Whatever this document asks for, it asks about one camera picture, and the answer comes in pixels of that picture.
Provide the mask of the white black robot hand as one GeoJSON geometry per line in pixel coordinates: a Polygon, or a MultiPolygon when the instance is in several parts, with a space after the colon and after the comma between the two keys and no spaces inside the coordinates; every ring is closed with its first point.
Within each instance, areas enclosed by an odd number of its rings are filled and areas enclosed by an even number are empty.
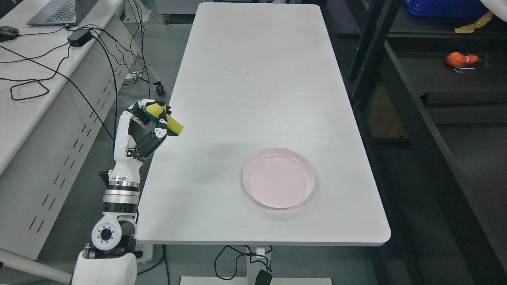
{"type": "Polygon", "coordinates": [[[138,186],[141,166],[166,139],[166,123],[163,120],[152,122],[143,111],[146,104],[156,101],[142,99],[122,112],[116,130],[115,166],[109,174],[110,186],[138,186]]]}

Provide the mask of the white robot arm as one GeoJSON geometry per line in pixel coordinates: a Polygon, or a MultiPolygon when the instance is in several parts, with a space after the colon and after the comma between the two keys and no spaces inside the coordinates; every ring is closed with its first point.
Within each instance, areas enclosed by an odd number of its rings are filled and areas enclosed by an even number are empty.
{"type": "Polygon", "coordinates": [[[73,285],[133,285],[137,278],[134,254],[134,215],[140,197],[139,174],[112,170],[104,193],[103,217],[91,232],[91,243],[78,255],[73,285]]]}

